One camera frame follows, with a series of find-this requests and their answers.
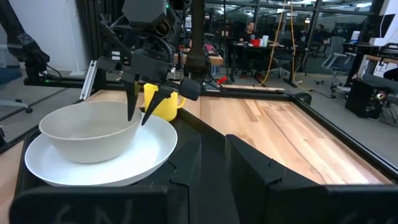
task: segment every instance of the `window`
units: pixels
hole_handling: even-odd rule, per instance
[[[367,16],[320,12],[317,27],[323,27],[325,38],[343,37],[349,41],[354,31],[361,31]]]
[[[306,31],[308,31],[310,27],[312,14],[312,11],[293,11],[293,13],[291,13],[290,10],[285,10],[282,12],[282,9],[269,9],[261,7],[257,20],[257,32],[260,35],[266,34],[270,37],[270,39],[274,39],[280,17],[283,15],[284,17],[282,18],[279,30],[291,31],[290,25],[292,17],[295,39],[301,40],[303,37],[303,40],[305,40],[305,38],[307,38]]]
[[[206,3],[206,15],[211,19],[210,32],[215,35],[221,35],[224,31],[224,14],[226,16],[226,30],[228,36],[238,36],[249,21],[254,20],[254,11],[256,7],[225,5],[225,11],[222,4]]]
[[[372,0],[357,0],[357,1],[323,0],[321,9],[369,12],[372,4],[373,4]]]
[[[316,0],[304,0],[304,1],[293,1],[293,7],[304,7],[304,8],[310,8],[313,9],[315,7],[315,2]],[[271,0],[261,0],[262,3],[266,4],[271,4],[271,5],[277,5],[277,6],[283,6],[284,1],[271,1]],[[286,6],[290,7],[290,1],[286,1],[285,3],[285,8]]]

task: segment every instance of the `office chair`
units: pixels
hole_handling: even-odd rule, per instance
[[[22,77],[22,73],[18,69],[0,68],[0,90],[4,89],[9,82],[16,80],[20,77]],[[26,113],[33,112],[32,108],[30,108],[29,105],[27,105],[26,103],[22,103],[22,100],[18,99],[16,99],[15,101],[0,100],[0,106],[17,106],[25,108]]]
[[[285,48],[292,48],[292,33],[290,31],[279,31],[277,42]],[[269,70],[270,72],[278,72],[278,78],[282,77],[282,73],[290,75],[290,71],[283,68],[284,65],[289,65],[293,60],[291,53],[278,52],[274,53],[274,60],[279,67]]]
[[[322,64],[322,68],[330,70],[333,72],[333,81],[336,82],[340,75],[347,74],[351,69],[350,65],[353,63],[353,59],[356,54],[344,53],[343,43],[346,39],[342,37],[332,37],[331,38],[331,50],[329,57]],[[324,84],[326,80],[315,80],[316,84]]]

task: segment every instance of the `black bracket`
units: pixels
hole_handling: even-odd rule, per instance
[[[306,92],[296,93],[293,95],[293,98],[303,99],[304,103],[308,104],[309,106],[311,105],[312,96],[309,93],[306,93]]]
[[[276,90],[276,92],[289,95],[292,99],[301,99],[301,100],[303,100],[304,103],[308,104],[309,106],[311,105],[311,102],[312,102],[311,94],[306,93],[306,92],[301,92],[301,93],[296,93],[296,94],[294,94],[290,91],[286,91],[286,90]]]

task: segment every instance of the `gray floor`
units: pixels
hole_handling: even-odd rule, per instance
[[[269,87],[285,88],[293,93],[304,91],[303,89],[292,88],[290,85],[283,82],[283,80],[276,77],[277,75],[270,75],[266,81],[266,85]],[[314,88],[317,91],[329,95],[330,91],[328,85],[316,85],[314,82],[316,79],[320,78],[303,77],[300,75],[297,75],[296,78],[297,81],[303,81],[302,86],[305,86],[306,88]],[[252,78],[243,80],[236,77],[235,84],[253,85],[258,84],[258,82]],[[14,98],[20,98],[27,103],[34,103],[35,101],[54,94],[59,90],[61,90],[61,88],[24,86],[22,79],[20,79],[14,80],[5,90],[1,90],[0,96],[2,99],[7,98],[12,100]],[[65,91],[61,91],[60,93],[33,106],[32,108],[34,112],[32,114],[20,112],[4,121],[1,121],[0,125],[4,126],[4,130],[7,134],[6,139],[10,141],[18,137],[25,131],[38,124],[46,114],[76,102],[78,100],[79,94],[80,90],[77,89],[67,89]],[[335,123],[349,135],[364,144],[366,147],[374,150],[382,157],[398,166],[398,149],[396,144],[398,128],[390,127],[386,124],[380,123],[379,121],[358,118],[355,114],[346,110],[342,105],[342,102],[329,99],[318,93],[312,92],[311,94],[313,96],[312,107],[314,109],[316,109],[331,122]],[[338,98],[343,101],[344,95],[338,94]],[[4,114],[13,112],[14,110],[16,109],[0,106],[0,117]]]

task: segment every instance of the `desk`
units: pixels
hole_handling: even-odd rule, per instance
[[[126,93],[101,90],[87,99],[101,100],[126,102]],[[140,94],[137,106],[143,101]],[[201,96],[187,100],[184,109],[319,184],[391,183],[291,102]],[[22,146],[20,142],[0,155],[0,169],[5,171],[0,177],[0,223],[8,223]]]
[[[373,75],[374,69],[376,68],[378,62],[381,60],[385,63],[394,63],[398,65],[398,60],[396,59],[391,59],[391,58],[381,58],[377,56],[372,56],[372,55],[367,55],[366,60],[369,60],[368,66],[366,67],[365,74],[363,75],[363,78],[366,76]]]
[[[230,75],[229,75],[229,77],[232,79],[232,81],[234,81],[234,73],[235,73],[235,67],[236,67],[236,52],[237,52],[237,50],[238,50],[238,48],[239,47],[241,47],[241,48],[243,48],[243,45],[240,45],[240,44],[238,44],[238,43],[236,43],[236,42],[233,42],[232,43],[232,46],[233,46],[233,54],[232,54],[232,67],[231,67],[231,73],[230,73]],[[269,54],[271,54],[271,52],[272,52],[272,46],[270,46],[270,45],[268,45],[267,47],[253,47],[253,46],[248,46],[247,47],[247,49],[255,49],[255,50],[262,50],[262,51],[265,51],[265,54],[268,56]],[[302,56],[301,56],[301,61],[300,61],[300,63],[295,63],[295,65],[296,66],[299,66],[302,62],[303,62],[303,59],[304,59],[304,54],[305,54],[305,51],[300,51],[299,50],[300,48],[299,47],[297,47],[296,48],[296,56],[299,54],[299,53],[302,53]],[[275,50],[275,52],[285,52],[285,53],[293,53],[293,49],[287,49],[287,48],[284,48],[284,47],[278,47],[278,46],[275,46],[274,47],[274,50]],[[293,71],[294,71],[294,68],[293,68],[293,66],[291,66],[291,68],[290,68],[290,75],[289,75],[289,79],[284,79],[287,83],[289,83],[290,85],[292,85],[293,87],[297,87],[297,86],[295,86],[295,84],[293,83]],[[264,79],[264,77],[259,77],[259,80],[257,80],[257,81],[259,81],[259,82],[261,82],[262,80]]]

